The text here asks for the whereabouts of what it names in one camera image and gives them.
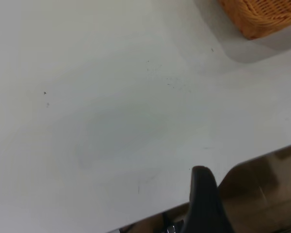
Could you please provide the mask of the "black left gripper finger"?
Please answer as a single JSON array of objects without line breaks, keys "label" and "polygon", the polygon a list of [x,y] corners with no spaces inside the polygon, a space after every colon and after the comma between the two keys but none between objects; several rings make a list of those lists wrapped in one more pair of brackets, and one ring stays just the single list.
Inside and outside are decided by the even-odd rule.
[{"label": "black left gripper finger", "polygon": [[212,171],[194,166],[191,175],[189,211],[182,233],[233,233]]}]

